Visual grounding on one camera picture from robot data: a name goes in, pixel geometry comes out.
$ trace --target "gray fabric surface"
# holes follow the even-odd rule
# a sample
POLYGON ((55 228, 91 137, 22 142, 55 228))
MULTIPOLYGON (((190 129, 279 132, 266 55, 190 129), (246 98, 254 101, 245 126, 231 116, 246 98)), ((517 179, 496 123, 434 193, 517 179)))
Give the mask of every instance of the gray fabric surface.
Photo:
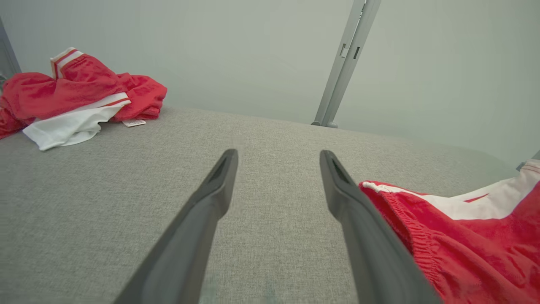
POLYGON ((483 153, 284 121, 165 108, 127 128, 40 152, 0 141, 2 303, 107 303, 221 153, 239 150, 201 302, 356 302, 319 151, 357 182, 452 196, 516 171, 483 153))

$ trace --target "red garment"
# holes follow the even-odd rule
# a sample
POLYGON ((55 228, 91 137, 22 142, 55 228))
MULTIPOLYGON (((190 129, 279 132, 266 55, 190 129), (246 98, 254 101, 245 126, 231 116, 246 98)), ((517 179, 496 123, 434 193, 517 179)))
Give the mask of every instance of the red garment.
POLYGON ((54 78, 29 72, 16 74, 4 83, 0 138, 18 132, 35 118, 51 118, 119 92, 126 92, 131 104, 112 121, 156 119, 167 94, 167 88, 150 77, 116 75, 101 61, 74 48, 52 58, 51 65, 54 78))
POLYGON ((538 303, 540 161, 518 177, 439 197, 366 181, 371 199, 445 303, 538 303))

